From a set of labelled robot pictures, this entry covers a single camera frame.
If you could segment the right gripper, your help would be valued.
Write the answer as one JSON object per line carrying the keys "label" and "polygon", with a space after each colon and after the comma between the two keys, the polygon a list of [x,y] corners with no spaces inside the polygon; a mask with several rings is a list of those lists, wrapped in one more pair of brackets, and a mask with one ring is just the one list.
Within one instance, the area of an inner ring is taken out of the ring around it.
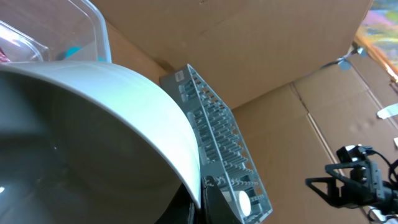
{"label": "right gripper", "polygon": [[[352,167],[350,178],[337,172],[337,170]],[[350,163],[329,164],[325,166],[325,171],[332,177],[307,178],[305,184],[332,207],[354,207],[353,198],[349,196],[349,189],[345,186],[345,184],[351,184],[352,181],[354,182],[354,199],[358,205],[377,205],[386,199],[381,170],[377,162],[366,160],[355,161],[352,165]],[[337,180],[344,184],[339,187]],[[316,183],[326,184],[326,193],[317,188]]]}

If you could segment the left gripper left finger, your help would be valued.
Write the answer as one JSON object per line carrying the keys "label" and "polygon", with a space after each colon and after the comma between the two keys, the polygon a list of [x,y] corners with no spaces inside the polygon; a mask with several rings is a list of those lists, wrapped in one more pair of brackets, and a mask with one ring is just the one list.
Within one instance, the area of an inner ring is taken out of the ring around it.
{"label": "left gripper left finger", "polygon": [[162,216],[155,224],[195,224],[195,205],[182,184]]}

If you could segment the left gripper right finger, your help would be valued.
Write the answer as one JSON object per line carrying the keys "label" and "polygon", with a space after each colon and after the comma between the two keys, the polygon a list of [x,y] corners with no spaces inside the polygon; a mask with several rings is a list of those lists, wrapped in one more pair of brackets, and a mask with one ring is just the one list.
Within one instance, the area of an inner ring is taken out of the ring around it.
{"label": "left gripper right finger", "polygon": [[201,180],[200,223],[241,224],[212,176]]}

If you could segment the grey bowl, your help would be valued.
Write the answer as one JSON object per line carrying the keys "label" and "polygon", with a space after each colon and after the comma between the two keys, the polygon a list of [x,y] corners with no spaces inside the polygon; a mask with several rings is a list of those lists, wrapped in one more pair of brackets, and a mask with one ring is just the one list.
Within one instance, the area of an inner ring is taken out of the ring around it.
{"label": "grey bowl", "polygon": [[191,124],[161,87],[106,62],[1,65],[1,222],[155,223],[201,207]]}

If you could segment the red snack wrapper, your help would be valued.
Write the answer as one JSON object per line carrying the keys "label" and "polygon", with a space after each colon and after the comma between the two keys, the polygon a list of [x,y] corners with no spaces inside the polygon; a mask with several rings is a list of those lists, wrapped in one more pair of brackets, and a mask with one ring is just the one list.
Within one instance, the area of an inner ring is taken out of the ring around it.
{"label": "red snack wrapper", "polygon": [[2,49],[0,49],[0,62],[1,63],[6,63],[6,62],[10,62],[9,58],[6,56],[6,54],[2,51]]}

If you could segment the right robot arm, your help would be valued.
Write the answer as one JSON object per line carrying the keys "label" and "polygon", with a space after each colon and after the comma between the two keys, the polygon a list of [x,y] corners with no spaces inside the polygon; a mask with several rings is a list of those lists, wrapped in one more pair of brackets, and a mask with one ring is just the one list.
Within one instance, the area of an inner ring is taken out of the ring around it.
{"label": "right robot arm", "polygon": [[325,171],[329,177],[307,178],[305,184],[332,207],[372,206],[383,215],[397,214],[397,190],[382,180],[376,162],[329,164]]}

